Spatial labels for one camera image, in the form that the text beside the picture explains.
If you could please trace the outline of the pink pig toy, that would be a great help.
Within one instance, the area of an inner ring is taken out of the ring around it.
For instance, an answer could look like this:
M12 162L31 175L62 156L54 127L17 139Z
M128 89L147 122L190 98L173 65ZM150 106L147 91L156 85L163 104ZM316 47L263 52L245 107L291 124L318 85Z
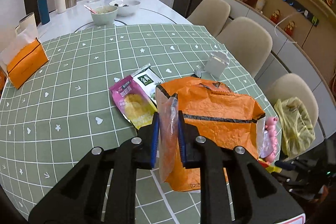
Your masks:
M278 118L263 118L257 123L257 151L259 158L268 164L272 163L277 155L278 140L276 125Z

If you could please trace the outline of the orange snack bag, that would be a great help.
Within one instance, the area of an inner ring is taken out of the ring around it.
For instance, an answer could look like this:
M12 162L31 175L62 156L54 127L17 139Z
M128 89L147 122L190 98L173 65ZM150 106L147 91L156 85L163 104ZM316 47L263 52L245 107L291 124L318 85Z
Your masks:
M185 122L218 146L243 146L254 157L257 151L257 122L265 117L259 103L247 94L234 93L226 84L196 77L184 77L155 89L157 106L177 98Z

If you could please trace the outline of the white mug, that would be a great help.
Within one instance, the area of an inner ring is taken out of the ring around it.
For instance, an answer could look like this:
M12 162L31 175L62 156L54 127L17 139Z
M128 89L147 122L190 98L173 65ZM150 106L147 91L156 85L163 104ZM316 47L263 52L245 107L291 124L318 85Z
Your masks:
M27 14L19 21L19 25L15 28L15 34L19 35L26 28L29 28L35 37L39 36L34 12Z

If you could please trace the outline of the beige chair near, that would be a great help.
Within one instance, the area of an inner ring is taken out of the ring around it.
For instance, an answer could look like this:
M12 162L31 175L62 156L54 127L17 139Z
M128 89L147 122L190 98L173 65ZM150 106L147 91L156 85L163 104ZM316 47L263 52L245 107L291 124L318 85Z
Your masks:
M312 125L315 127L318 120L318 103L310 87L299 75L287 73L281 76L266 89L265 96L272 105L277 100L299 98L306 107Z

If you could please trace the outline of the orange tissue box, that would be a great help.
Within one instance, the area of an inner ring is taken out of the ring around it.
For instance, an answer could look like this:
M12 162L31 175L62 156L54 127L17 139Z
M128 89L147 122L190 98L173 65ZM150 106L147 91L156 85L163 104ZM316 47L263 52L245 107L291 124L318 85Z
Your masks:
M48 61L33 24L9 39L7 46L1 49L1 69L16 89Z

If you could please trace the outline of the yellow trash bag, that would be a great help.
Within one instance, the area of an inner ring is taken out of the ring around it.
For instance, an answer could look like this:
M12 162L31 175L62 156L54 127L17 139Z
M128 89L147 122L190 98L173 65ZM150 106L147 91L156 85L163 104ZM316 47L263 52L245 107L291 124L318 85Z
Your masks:
M306 152L315 141L314 126L298 97L278 99L274 105L282 127L281 150L288 158Z

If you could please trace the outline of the beige chair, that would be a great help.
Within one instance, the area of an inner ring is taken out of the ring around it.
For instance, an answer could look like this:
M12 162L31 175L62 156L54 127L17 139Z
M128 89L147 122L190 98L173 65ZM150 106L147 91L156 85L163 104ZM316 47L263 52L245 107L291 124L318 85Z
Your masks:
M266 89L265 96L272 105L277 100L299 98L306 107L312 125L315 127L318 120L318 103L310 87L299 75L287 73L281 76Z
M187 20L193 25L204 26L216 37L230 15L231 6L224 0L202 0Z
M258 74L273 46L272 37L264 27L242 16L228 24L216 39L252 77Z

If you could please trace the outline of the blue bottle left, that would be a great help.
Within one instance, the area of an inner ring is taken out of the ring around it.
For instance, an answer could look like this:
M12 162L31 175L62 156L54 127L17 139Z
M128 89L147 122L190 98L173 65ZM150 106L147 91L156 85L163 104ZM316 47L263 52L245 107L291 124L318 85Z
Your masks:
M45 25L50 21L49 8L47 0L37 0L41 24Z

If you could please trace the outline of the green white milk pouch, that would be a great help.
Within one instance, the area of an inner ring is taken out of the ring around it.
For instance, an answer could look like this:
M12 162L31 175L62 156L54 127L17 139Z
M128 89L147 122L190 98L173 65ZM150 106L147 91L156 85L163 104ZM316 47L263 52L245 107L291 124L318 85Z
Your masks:
M136 83L142 88L146 95L153 101L156 105L157 101L155 99L155 89L156 86L163 83L151 69L151 64L148 63L131 74L131 77Z

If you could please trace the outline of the beige chair far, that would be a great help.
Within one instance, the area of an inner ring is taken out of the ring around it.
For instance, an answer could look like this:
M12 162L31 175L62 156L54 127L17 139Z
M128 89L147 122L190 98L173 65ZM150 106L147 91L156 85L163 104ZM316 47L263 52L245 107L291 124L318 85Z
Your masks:
M230 15L231 6L224 0L202 0L187 20L193 25L204 26L216 37Z

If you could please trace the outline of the green bowl with spoon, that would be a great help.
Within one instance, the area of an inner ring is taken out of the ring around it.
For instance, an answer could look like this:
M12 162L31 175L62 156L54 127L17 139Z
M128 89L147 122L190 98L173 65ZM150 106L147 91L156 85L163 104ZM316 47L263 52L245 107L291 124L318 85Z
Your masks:
M108 26L112 25L118 13L117 6L107 5L107 6L100 6L94 9L87 5L84 5L84 7L90 11L92 20L98 27L105 25Z

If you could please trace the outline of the green checked tablecloth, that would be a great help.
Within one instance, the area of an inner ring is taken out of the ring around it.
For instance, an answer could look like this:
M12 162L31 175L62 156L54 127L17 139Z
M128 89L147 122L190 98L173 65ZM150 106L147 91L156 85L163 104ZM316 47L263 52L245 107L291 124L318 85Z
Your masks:
M226 52L204 27L184 24L94 27L42 45L48 62L1 95L1 187L23 222L91 148L135 136L113 84L144 65L163 81L190 76Z

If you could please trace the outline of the white bowl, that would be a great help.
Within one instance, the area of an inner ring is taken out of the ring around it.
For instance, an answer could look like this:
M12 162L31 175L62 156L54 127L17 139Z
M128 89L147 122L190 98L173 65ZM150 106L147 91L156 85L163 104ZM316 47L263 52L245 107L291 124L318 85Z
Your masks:
M141 2L138 0L115 0L109 3L117 7L118 16L130 16L137 12Z

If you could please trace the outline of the beige chair middle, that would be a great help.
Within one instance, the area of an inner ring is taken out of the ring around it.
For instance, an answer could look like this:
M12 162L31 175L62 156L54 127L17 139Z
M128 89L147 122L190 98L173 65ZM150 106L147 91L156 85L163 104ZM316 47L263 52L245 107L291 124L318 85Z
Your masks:
M216 39L252 77L258 74L273 46L272 37L264 27L242 16L228 24Z

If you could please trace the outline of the purple chip bag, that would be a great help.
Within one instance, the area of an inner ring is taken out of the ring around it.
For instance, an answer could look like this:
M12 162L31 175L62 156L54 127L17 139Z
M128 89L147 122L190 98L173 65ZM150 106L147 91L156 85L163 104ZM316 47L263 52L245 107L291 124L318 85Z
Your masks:
M121 79L111 86L109 91L121 114L137 130L152 123L157 108L133 77Z

